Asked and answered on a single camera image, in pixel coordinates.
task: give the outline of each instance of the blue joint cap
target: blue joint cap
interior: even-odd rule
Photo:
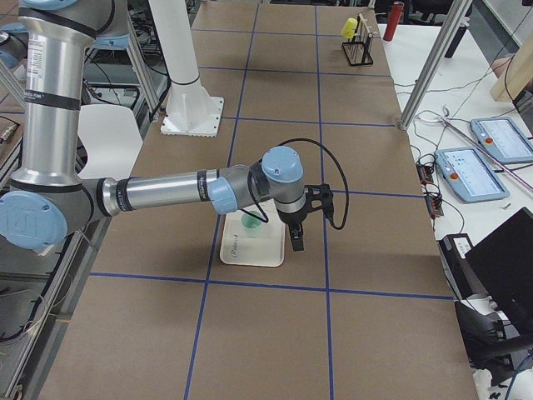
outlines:
[[[234,213],[238,209],[235,192],[233,192],[232,186],[224,177],[209,183],[207,193],[217,213],[221,215]]]
[[[5,33],[27,33],[27,28],[19,22],[7,23],[0,27],[0,31]]]
[[[270,180],[278,183],[294,183],[303,177],[300,156],[287,146],[274,147],[266,152],[261,168]]]
[[[56,11],[77,3],[77,0],[22,0],[22,4],[36,10]]]
[[[126,50],[130,44],[128,34],[122,36],[97,37],[97,41],[91,46],[98,50]]]
[[[67,221],[56,205],[24,191],[0,198],[0,234],[20,248],[38,250],[67,236]]]
[[[18,65],[18,60],[8,52],[0,51],[0,60],[2,60],[7,69],[15,68]]]

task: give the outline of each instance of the black chair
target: black chair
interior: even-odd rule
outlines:
[[[428,25],[435,25],[437,15],[446,15],[450,11],[453,0],[411,0],[413,12],[422,14],[421,20]],[[468,8],[466,16],[472,14],[472,5]]]

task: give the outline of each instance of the table surface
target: table surface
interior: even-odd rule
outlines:
[[[133,170],[249,164],[314,138],[345,168],[345,230],[312,214],[305,252],[239,267],[218,257],[209,204],[115,217],[41,399],[477,398],[383,46],[372,67],[341,50],[357,11],[203,2],[192,33],[202,84],[226,99],[219,133],[155,126]],[[306,183],[342,189],[316,148],[294,148]]]
[[[380,30],[385,32],[385,26],[380,25]],[[410,85],[417,80],[438,32],[438,27],[407,27],[400,25],[393,40],[383,43],[395,83]],[[484,78],[476,86],[475,81],[482,77]],[[495,82],[496,76],[490,72],[489,63],[478,48],[474,38],[469,32],[466,32],[453,58],[443,59],[430,85],[429,90],[439,90],[440,92],[427,93],[418,112],[427,109],[442,114],[443,107],[447,107],[451,115],[454,115],[457,109],[460,109],[455,118],[470,121],[474,118],[495,117],[511,111],[506,114],[506,117],[512,118],[522,132],[530,137],[530,130],[524,124],[520,114],[513,111],[514,108],[510,103],[492,100],[490,90]],[[442,90],[449,88],[459,89],[442,92]],[[402,109],[409,98],[408,93],[411,90],[412,87],[396,86],[398,100]],[[469,99],[461,107],[461,104],[468,96],[470,96]],[[435,116],[426,112],[422,114],[422,117],[431,120]],[[474,138],[473,134],[471,134],[469,123],[454,121],[453,124],[465,134]],[[408,130],[411,143],[417,146],[422,151],[422,154],[433,153],[436,147],[417,137],[415,129],[420,136],[437,142],[442,133],[442,126],[438,123],[429,124],[415,120],[415,123]],[[459,148],[464,146],[470,146],[470,144],[458,137],[454,132],[446,130],[439,148]],[[413,155],[418,158],[416,150],[413,151]],[[519,166],[520,164],[511,165],[511,168]],[[527,182],[533,183],[533,168],[527,168],[516,173]],[[477,244],[520,208],[528,207],[533,210],[531,192],[526,191],[507,174],[498,174],[498,177],[509,189],[511,196],[498,201],[472,204],[463,203],[451,191],[447,183],[442,178],[440,180],[443,198],[454,204],[465,217],[463,232],[468,233],[473,244]],[[437,239],[450,233],[457,233],[461,228],[461,217],[458,212],[447,204],[444,204],[443,208],[445,216],[438,218],[435,225]]]

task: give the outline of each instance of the white stand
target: white stand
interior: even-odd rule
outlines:
[[[200,82],[184,0],[149,0],[172,87],[162,133],[215,137],[224,99]]]

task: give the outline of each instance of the white tray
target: white tray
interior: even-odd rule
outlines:
[[[225,264],[279,267],[285,256],[285,224],[277,216],[274,201],[261,203],[269,223],[262,224],[257,237],[248,237],[241,223],[242,211],[226,215],[220,259]],[[246,208],[247,211],[257,207]]]

